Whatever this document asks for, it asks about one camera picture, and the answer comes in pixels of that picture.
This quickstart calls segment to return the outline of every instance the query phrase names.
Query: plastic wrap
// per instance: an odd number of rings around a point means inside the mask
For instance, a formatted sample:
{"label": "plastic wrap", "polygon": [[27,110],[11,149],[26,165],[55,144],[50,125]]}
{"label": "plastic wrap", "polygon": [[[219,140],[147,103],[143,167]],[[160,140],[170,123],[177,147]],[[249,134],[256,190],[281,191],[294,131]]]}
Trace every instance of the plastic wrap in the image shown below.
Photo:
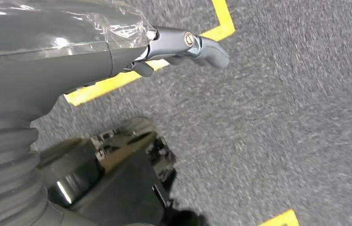
{"label": "plastic wrap", "polygon": [[142,12],[122,2],[0,0],[0,56],[40,51],[43,57],[54,57],[138,48],[154,37]]}

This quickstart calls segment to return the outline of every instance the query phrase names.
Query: shiny black surface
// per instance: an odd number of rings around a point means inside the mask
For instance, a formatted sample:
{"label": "shiny black surface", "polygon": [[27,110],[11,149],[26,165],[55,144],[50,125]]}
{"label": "shiny black surface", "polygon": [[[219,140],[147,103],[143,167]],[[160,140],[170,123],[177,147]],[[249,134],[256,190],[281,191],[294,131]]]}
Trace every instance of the shiny black surface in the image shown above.
{"label": "shiny black surface", "polygon": [[49,200],[68,207],[88,192],[104,171],[97,160],[91,160],[48,188]]}

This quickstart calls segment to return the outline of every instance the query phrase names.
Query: yellow tape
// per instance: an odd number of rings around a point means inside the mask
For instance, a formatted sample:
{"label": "yellow tape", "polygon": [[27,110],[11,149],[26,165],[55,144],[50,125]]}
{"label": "yellow tape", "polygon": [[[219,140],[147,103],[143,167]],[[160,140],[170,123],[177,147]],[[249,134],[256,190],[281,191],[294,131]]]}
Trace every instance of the yellow tape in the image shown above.
{"label": "yellow tape", "polygon": [[[212,0],[217,18],[219,19],[220,26],[215,27],[202,36],[220,41],[235,32],[234,24],[231,19],[229,9],[227,8],[226,0]],[[148,64],[156,71],[169,65],[165,60],[150,61]],[[136,72],[120,73],[116,77],[99,81],[93,86],[80,88],[77,91],[65,95],[66,100],[74,106],[93,100],[105,93],[126,85],[141,76]]]}
{"label": "yellow tape", "polygon": [[299,222],[294,211],[288,210],[287,212],[264,222],[260,226],[299,226]]}

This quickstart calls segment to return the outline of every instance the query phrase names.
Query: black machine part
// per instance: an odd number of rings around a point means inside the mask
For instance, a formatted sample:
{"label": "black machine part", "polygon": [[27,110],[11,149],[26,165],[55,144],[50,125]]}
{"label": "black machine part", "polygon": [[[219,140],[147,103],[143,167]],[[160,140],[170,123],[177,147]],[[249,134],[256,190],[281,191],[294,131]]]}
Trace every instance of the black machine part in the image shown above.
{"label": "black machine part", "polygon": [[[98,163],[99,150],[105,157]],[[161,226],[168,225],[168,212],[179,215],[169,211],[175,160],[152,122],[136,118],[91,139],[64,141],[44,151],[38,168],[50,201],[98,225]]]}
{"label": "black machine part", "polygon": [[[35,169],[40,157],[30,149],[38,131],[30,123],[48,114],[62,94],[116,76],[149,44],[148,32],[127,38],[130,30],[149,27],[135,29],[145,23],[137,13],[120,13],[129,8],[59,2],[0,1],[0,225],[97,225],[48,202]],[[115,26],[101,23],[106,16]]]}

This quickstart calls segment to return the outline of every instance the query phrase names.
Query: gray carpet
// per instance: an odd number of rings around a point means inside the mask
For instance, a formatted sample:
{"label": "gray carpet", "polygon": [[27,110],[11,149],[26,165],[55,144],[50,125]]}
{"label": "gray carpet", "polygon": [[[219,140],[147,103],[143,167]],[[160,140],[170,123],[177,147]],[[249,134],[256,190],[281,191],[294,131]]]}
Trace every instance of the gray carpet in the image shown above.
{"label": "gray carpet", "polygon": [[[185,63],[79,107],[61,98],[34,147],[146,116],[179,158],[173,195],[212,225],[289,208],[301,225],[352,225],[352,0],[227,2],[227,70]],[[209,0],[131,3],[153,24],[218,25]]]}

